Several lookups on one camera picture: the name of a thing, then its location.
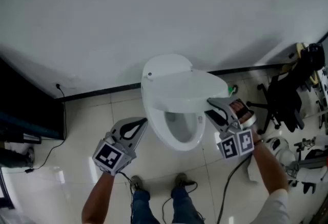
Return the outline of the person's right forearm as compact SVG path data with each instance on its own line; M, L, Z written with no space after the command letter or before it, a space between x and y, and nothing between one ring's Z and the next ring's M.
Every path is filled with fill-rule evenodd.
M255 129L252 129L252 138L253 142L261 139ZM254 147L253 156L268 193L272 194L281 189L288 191L288 180L283 167L264 143Z

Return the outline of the white robot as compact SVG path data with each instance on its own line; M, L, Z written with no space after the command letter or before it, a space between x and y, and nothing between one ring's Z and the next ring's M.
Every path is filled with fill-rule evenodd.
M270 138L265 144L282 165L291 187L301 183L305 194L309 189L314 193L319 183L328 183L328 135L302 139L294 144L296 153L283 137Z

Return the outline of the person's right hand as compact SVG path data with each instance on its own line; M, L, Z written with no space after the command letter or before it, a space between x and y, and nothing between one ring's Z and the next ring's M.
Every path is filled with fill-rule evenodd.
M241 124L245 123L253 116L253 113L240 99L233 101L230 104L230 108L234 111Z

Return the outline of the black office chair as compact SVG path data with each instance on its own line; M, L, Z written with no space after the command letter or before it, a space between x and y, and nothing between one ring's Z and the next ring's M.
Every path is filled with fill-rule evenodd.
M297 92L297 88L303 83L301 76L292 70L288 73L279 74L272 77L268 88L264 84L257 86L258 90L263 91L266 98L265 104L247 102L248 107L256 107L266 109L266 116L263 129L258 129L257 134L263 135L270 121L277 121L275 129L281 127L284 123L290 132L295 129L302 130L304 128L303 119L300 116L302 106L301 98Z

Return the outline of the person's left leg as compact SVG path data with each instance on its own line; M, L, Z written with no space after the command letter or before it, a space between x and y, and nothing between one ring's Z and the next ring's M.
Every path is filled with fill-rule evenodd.
M157 224L149 205L150 193L136 190L133 194L132 224Z

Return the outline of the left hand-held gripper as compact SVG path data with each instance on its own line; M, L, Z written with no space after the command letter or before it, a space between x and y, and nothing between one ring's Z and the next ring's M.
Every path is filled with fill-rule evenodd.
M145 117L129 117L119 120L111 134L101 139L92 159L104 172L115 176L136 158L138 146L148 120Z

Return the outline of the black cabinet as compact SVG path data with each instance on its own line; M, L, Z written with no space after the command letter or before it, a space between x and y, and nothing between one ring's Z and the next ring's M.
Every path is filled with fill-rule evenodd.
M0 58L0 134L64 139L64 106Z

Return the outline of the white shirt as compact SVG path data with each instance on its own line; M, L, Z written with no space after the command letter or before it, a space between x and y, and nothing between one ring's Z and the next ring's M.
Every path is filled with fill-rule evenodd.
M268 196L252 224L309 224L328 195L328 189L315 193L278 190Z

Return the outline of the person's left shoe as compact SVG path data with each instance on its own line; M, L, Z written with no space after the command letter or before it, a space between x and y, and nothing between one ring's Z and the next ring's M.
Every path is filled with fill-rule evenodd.
M134 175L131 177L130 186L134 192L144 189L143 181L138 175Z

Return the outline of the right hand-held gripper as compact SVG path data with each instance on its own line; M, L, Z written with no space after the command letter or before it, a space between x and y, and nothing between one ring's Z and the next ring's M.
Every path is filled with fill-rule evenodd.
M253 116L241 124L230 108L230 104L239 98L208 98L207 102L215 110L205 111L206 117L217 129L217 149L223 158L231 159L251 153L254 150L252 129L257 122L255 112L241 101L253 113Z

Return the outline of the white toilet lid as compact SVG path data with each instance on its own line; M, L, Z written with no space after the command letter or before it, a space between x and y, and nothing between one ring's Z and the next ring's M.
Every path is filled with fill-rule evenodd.
M141 88L148 109L171 113L204 112L211 109L208 98L229 96L223 79L199 70L143 78Z

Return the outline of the white office desk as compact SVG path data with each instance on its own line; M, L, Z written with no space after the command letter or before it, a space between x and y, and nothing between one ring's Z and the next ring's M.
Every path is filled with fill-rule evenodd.
M319 89L318 101L320 115L319 115L319 128L325 127L325 132L328 135L328 66L324 65L323 68L317 71Z

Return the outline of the white toilet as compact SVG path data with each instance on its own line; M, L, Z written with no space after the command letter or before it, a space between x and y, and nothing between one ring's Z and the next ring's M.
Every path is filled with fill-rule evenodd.
M151 58L144 66L142 71L143 78L156 78L158 76L170 75L184 71L191 71L191 62L177 54L160 55Z

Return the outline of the person's left forearm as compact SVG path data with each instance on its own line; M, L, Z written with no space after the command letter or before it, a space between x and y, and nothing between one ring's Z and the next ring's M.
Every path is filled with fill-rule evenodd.
M82 224L104 224L114 184L114 176L104 172L93 187L81 212Z

